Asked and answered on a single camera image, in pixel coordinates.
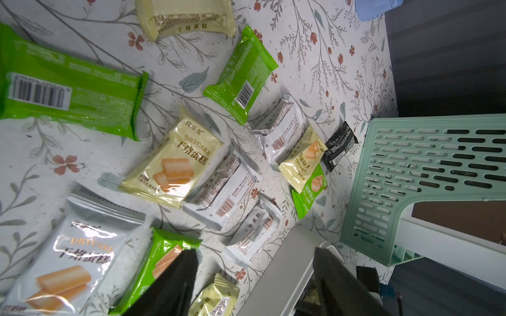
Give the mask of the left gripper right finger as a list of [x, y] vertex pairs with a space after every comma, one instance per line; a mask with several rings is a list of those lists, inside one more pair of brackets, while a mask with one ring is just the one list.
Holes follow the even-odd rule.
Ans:
[[320, 315], [389, 314], [328, 249], [315, 249], [313, 269]]

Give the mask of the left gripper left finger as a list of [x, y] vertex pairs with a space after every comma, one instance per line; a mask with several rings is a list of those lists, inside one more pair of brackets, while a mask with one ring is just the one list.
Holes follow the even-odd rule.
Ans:
[[188, 315], [197, 271], [196, 250], [183, 251], [125, 315]]

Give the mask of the green cookie packet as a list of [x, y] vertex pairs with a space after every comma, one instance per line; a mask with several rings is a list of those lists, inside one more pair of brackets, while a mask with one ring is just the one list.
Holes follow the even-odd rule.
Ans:
[[292, 198], [298, 220], [306, 217], [318, 195], [325, 190], [328, 182], [321, 164], [317, 165], [301, 193], [292, 190]]
[[277, 68], [275, 59], [254, 30], [246, 26], [217, 83], [206, 87], [203, 94], [243, 126], [267, 78]]
[[134, 141], [149, 79], [30, 43], [1, 25], [1, 118], [79, 125]]
[[183, 250], [198, 249], [202, 241], [197, 238], [151, 228], [151, 248], [143, 258], [142, 265], [129, 284], [119, 303], [109, 315], [122, 315], [149, 289], [161, 274], [175, 261]]

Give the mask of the yellow cookie packet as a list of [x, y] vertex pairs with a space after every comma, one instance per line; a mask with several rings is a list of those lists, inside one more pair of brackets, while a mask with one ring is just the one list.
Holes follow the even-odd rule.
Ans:
[[135, 5], [141, 29], [152, 42], [196, 31], [233, 37], [237, 31], [228, 0], [136, 0]]
[[239, 298], [240, 289], [219, 273], [193, 301], [189, 316], [231, 316]]
[[290, 185], [301, 193], [327, 150], [328, 147], [309, 125], [294, 150], [279, 165], [279, 170]]
[[129, 176], [119, 189], [146, 201], [180, 209], [224, 143], [182, 103], [180, 117], [165, 142]]

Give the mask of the silver white cookie packet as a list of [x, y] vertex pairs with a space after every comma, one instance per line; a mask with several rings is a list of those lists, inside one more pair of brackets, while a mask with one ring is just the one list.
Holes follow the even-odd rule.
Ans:
[[1, 305], [2, 315], [80, 315], [145, 214], [76, 185], [65, 217]]

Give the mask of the black cookie packet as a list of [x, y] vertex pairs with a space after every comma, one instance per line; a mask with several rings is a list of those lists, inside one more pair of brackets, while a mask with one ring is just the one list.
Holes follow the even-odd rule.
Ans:
[[332, 172], [345, 154], [357, 144], [357, 137], [345, 121], [325, 143], [328, 150], [324, 153], [322, 161], [328, 172]]

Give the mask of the white storage box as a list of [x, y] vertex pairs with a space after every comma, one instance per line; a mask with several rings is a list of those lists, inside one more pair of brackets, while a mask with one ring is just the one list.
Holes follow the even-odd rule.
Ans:
[[302, 226], [288, 234], [246, 300], [239, 315], [313, 315], [303, 302], [313, 276], [314, 250], [329, 250], [340, 263], [343, 257], [330, 242]]

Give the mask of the mint green file organizer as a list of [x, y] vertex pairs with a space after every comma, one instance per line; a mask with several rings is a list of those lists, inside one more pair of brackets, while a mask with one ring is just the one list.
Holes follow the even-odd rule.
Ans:
[[404, 210], [423, 201], [505, 199], [505, 115], [375, 118], [341, 242], [386, 267], [419, 255], [396, 244]]

